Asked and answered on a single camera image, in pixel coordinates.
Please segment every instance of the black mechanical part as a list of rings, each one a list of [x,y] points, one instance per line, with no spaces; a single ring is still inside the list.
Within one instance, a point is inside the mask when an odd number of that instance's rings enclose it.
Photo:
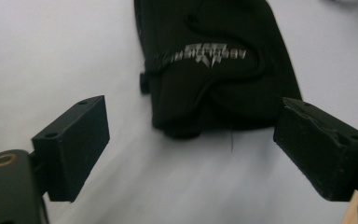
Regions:
[[[81,101],[32,140],[0,153],[0,224],[47,224],[43,194],[73,202],[109,142],[103,96]]]
[[[328,201],[358,189],[358,131],[314,105],[282,99],[274,141]]]

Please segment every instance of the white surface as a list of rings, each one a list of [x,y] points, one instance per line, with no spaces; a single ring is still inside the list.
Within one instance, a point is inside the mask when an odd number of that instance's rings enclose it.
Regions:
[[[305,101],[358,129],[358,1],[270,0]],[[0,1],[0,151],[74,103],[105,95],[111,141],[53,224],[340,223],[272,129],[178,142],[152,129],[132,1]]]

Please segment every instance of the printed logo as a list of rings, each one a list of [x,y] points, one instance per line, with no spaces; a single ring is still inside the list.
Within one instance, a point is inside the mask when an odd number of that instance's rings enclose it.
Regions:
[[[203,62],[208,68],[213,68],[223,59],[245,59],[246,49],[228,49],[227,44],[204,43],[186,45],[184,50],[175,52],[171,63],[183,59],[195,59],[197,63]]]

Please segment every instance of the black bag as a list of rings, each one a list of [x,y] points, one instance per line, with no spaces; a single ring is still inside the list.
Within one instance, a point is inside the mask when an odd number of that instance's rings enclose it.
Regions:
[[[281,97],[301,99],[264,0],[135,0],[153,126],[176,138],[274,125]]]

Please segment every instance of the folded black cloth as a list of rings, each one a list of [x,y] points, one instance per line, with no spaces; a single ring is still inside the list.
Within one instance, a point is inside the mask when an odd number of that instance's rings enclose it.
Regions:
[[[134,0],[153,126],[176,138],[274,125],[281,97],[301,99],[264,0]]]

